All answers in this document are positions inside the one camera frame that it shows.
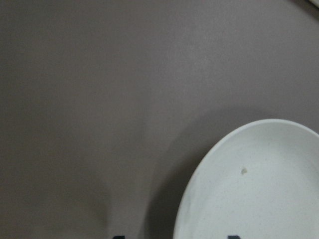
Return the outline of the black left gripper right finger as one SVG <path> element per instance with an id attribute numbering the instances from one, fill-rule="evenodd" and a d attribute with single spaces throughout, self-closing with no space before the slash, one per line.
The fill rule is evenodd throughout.
<path id="1" fill-rule="evenodd" d="M 228 235 L 227 239 L 242 239 L 240 235 Z"/>

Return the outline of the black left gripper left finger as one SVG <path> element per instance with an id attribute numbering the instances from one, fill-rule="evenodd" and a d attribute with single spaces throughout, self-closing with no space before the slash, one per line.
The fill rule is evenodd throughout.
<path id="1" fill-rule="evenodd" d="M 116 236 L 113 236 L 112 239 L 125 239 L 125 236 L 124 235 L 116 235 Z"/>

